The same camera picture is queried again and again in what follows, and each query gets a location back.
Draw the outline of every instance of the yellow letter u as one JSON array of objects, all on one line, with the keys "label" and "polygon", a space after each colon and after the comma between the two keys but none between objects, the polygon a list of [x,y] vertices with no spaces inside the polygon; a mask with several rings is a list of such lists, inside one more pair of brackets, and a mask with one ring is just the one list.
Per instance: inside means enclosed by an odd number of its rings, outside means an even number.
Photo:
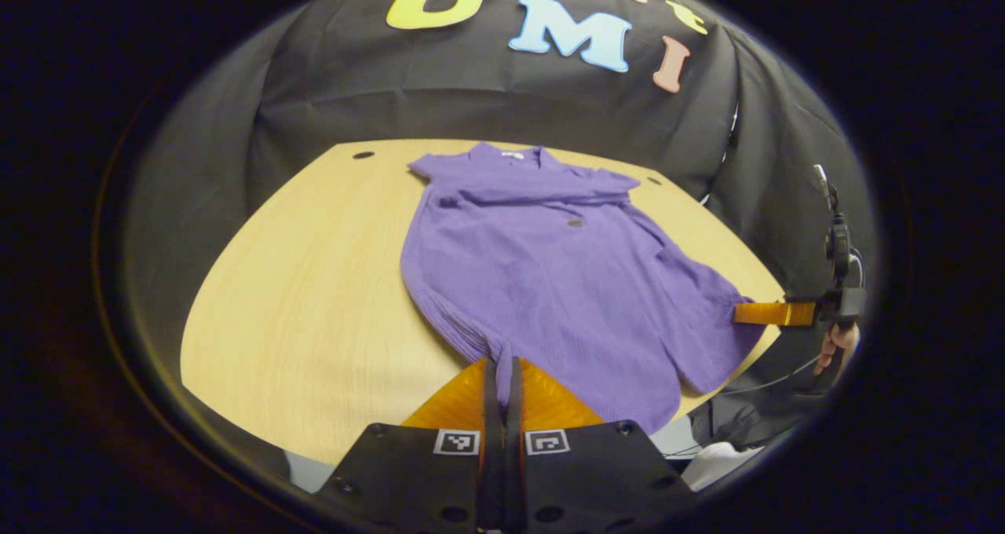
[{"label": "yellow letter u", "polygon": [[463,22],[481,8],[482,0],[457,0],[442,12],[426,12],[427,0],[394,0],[387,12],[387,25],[398,29],[439,28]]}]

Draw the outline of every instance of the wooden table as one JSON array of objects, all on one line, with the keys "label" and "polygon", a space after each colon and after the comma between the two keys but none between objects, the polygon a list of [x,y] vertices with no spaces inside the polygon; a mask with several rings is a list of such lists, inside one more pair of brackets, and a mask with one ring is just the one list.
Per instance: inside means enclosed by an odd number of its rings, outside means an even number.
[{"label": "wooden table", "polygon": [[[406,164],[475,143],[337,145],[276,191],[230,241],[196,297],[182,341],[184,385],[250,433],[333,465],[367,424],[409,416],[466,363],[425,323],[402,282],[401,248],[424,188]],[[565,163],[640,180],[632,202],[686,254],[758,302],[782,300],[782,288],[743,241],[666,177],[549,151]],[[360,152],[374,155],[353,159]],[[778,334],[767,328],[730,380]],[[674,418],[711,395],[685,388]]]}]

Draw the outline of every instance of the human hand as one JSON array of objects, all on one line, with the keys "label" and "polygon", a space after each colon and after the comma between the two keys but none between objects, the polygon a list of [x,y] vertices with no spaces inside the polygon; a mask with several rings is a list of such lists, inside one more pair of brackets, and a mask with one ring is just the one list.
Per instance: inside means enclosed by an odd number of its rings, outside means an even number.
[{"label": "human hand", "polygon": [[858,345],[859,335],[858,335],[858,325],[852,324],[851,328],[847,330],[841,330],[837,324],[830,327],[827,331],[826,336],[823,339],[823,345],[820,348],[820,359],[817,360],[817,365],[813,369],[814,375],[819,375],[822,373],[826,366],[830,365],[831,360],[834,358],[834,352],[837,348],[844,350],[844,356],[841,358],[841,366],[843,369],[844,362],[851,357],[851,352],[855,350]]}]

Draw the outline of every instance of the black cloth backdrop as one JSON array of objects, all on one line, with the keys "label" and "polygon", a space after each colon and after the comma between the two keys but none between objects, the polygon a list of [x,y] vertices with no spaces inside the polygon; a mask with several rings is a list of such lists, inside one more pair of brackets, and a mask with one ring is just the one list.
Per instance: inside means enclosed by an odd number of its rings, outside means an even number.
[{"label": "black cloth backdrop", "polygon": [[[426,30],[389,27],[392,1],[313,0],[287,12],[205,72],[151,143],[124,159],[132,181],[118,247],[105,257],[121,266],[122,319],[180,412],[197,415],[244,465],[277,477],[288,473],[276,449],[181,386],[185,320],[230,237],[335,144],[485,139],[651,167],[694,198],[708,195],[709,209],[787,292],[800,295],[829,283],[822,244],[829,216],[811,176],[819,163],[840,191],[868,277],[881,278],[868,184],[838,120],[779,55],[710,5],[672,0],[702,16],[709,30],[702,35],[678,21],[664,0],[557,0],[577,21],[610,12],[632,23],[624,43],[629,69],[617,73],[578,53],[508,47],[525,16],[518,0],[484,0],[469,20]],[[454,1],[429,0],[426,8]],[[691,52],[681,90],[672,95],[652,82],[664,34]],[[820,336],[784,332],[744,384],[801,365],[817,352]],[[709,406],[718,409],[719,423],[708,429],[714,433],[751,405],[766,423],[732,440],[758,442],[784,429],[816,406],[791,392],[805,379],[789,381],[733,395],[729,403],[714,400]]]}]

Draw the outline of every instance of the purple shirt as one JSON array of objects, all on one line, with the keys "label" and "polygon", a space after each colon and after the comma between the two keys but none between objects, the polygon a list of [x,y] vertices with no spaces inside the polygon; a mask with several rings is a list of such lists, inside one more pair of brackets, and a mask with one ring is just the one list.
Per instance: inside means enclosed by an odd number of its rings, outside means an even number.
[{"label": "purple shirt", "polygon": [[[468,361],[527,358],[604,420],[652,433],[677,410],[678,376],[714,390],[764,331],[733,323],[750,299],[632,206],[631,177],[485,143],[409,168],[430,182],[401,254],[405,286]],[[498,364],[504,405],[511,373]]]}]

